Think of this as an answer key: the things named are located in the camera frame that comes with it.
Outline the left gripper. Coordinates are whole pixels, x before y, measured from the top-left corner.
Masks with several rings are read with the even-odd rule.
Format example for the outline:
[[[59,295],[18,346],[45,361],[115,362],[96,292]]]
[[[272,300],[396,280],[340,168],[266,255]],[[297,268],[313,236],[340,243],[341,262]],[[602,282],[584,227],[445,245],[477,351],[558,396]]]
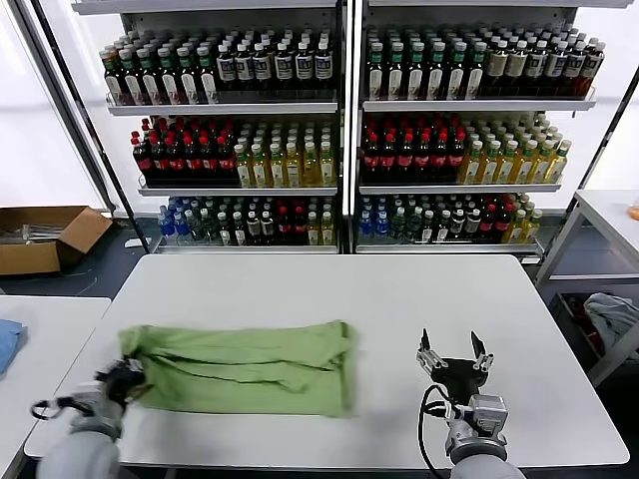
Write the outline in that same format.
[[[132,391],[146,382],[142,363],[132,357],[122,358],[123,364],[116,364],[102,373],[107,398],[118,404],[126,404]]]

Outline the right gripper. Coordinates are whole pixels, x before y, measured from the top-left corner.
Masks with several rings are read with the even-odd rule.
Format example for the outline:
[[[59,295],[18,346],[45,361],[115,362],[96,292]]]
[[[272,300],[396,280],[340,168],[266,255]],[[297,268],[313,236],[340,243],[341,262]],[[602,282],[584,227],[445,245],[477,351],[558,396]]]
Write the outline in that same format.
[[[416,360],[425,372],[431,372],[434,383],[442,385],[448,397],[471,397],[479,393],[488,378],[494,354],[486,351],[483,341],[472,331],[471,344],[475,361],[469,359],[446,358],[446,366],[430,348],[426,329],[422,330]]]

